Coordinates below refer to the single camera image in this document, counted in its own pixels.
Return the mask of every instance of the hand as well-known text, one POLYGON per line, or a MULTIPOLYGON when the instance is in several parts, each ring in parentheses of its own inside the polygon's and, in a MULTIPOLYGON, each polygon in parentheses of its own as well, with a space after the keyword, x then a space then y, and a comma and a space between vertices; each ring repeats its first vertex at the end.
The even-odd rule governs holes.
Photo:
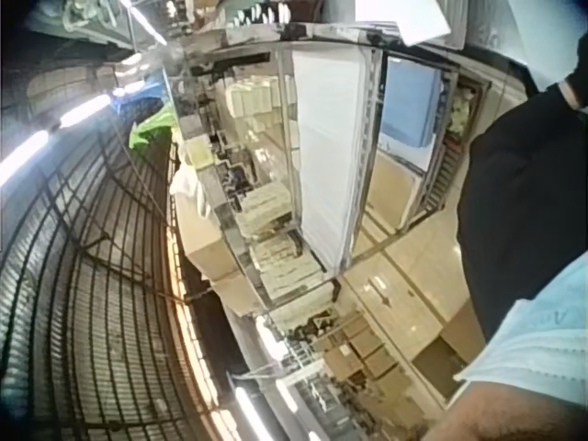
POLYGON ((588 32, 578 42, 578 65, 567 78, 580 107, 588 106, 588 32))

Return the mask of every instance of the metal grate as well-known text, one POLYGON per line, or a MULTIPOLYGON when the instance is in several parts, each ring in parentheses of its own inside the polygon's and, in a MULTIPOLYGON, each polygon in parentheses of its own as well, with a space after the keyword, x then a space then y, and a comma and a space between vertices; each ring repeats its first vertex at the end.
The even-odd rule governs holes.
POLYGON ((58 132, 4 188, 0 396, 33 438, 209 438, 168 312, 171 133, 123 150, 158 105, 58 132))

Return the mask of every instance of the metal pole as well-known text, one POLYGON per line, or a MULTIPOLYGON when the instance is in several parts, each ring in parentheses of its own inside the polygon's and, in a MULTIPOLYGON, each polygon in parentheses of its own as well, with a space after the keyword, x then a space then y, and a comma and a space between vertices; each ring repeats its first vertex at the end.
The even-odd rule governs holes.
POLYGON ((127 9, 127 23, 129 25, 130 42, 132 43, 132 50, 137 52, 137 39, 135 38, 135 28, 132 26, 132 15, 130 14, 130 8, 127 9))
POLYGON ((277 84, 279 87, 279 99, 282 110, 282 128, 284 134, 284 147, 286 148, 286 165, 288 167, 288 181, 292 201, 292 219, 300 223, 302 206, 299 194, 298 172, 294 169, 292 162, 292 139, 290 138, 290 119, 288 115, 288 92, 286 90, 286 74, 284 72, 284 52, 278 49, 276 52, 277 61, 277 84))

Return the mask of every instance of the face mask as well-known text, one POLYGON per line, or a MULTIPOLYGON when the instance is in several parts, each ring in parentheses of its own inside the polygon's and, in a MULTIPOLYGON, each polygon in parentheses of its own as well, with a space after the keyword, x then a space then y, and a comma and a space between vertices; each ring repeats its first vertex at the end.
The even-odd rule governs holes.
POLYGON ((484 351, 456 380, 508 384, 586 404, 588 255, 572 262, 534 300, 519 300, 484 351))

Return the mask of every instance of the store aisle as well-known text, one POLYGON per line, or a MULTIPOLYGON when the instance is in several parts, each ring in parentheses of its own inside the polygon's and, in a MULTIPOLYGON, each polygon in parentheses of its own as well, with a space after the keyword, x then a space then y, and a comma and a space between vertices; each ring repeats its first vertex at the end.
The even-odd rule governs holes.
MULTIPOLYGON (((484 132, 495 119, 514 107, 517 98, 507 96, 500 84, 494 85, 483 103, 475 134, 484 132)), ((445 209, 382 253, 345 273, 344 288, 337 302, 343 312, 359 308, 366 314, 390 353, 412 377, 413 386, 408 395, 431 418, 442 411, 447 396, 419 371, 415 361, 425 349, 440 340, 439 335, 469 304, 456 240, 457 204, 467 168, 466 155, 449 191, 445 209)), ((392 231, 387 219, 368 209, 355 254, 365 251, 392 231)), ((471 343, 480 345, 478 334, 473 334, 471 343)))

